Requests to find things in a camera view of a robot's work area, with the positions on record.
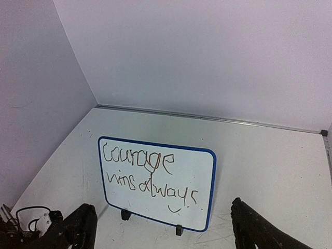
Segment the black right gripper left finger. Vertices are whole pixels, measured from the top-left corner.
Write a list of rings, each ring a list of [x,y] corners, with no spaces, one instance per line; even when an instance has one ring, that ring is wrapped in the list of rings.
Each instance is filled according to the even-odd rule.
[[[84,203],[66,218],[60,211],[51,211],[49,217],[46,248],[94,248],[98,223],[94,205]]]

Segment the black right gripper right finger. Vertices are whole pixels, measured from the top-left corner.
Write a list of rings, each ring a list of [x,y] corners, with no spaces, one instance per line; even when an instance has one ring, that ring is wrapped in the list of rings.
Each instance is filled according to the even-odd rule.
[[[239,197],[231,206],[236,248],[309,248],[279,230]]]

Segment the small blue-framed whiteboard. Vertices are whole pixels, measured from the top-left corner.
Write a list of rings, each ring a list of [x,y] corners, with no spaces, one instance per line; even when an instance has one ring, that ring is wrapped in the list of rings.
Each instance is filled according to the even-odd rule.
[[[98,151],[108,205],[169,226],[208,229],[217,166],[212,150],[101,136]]]

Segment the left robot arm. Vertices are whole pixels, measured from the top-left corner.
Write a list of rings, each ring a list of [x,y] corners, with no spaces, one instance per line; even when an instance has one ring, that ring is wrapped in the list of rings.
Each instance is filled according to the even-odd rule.
[[[21,220],[24,212],[38,211],[39,216],[28,223]],[[62,221],[61,211],[42,205],[22,207],[14,213],[7,205],[1,205],[1,248],[21,248],[41,238],[56,223]]]

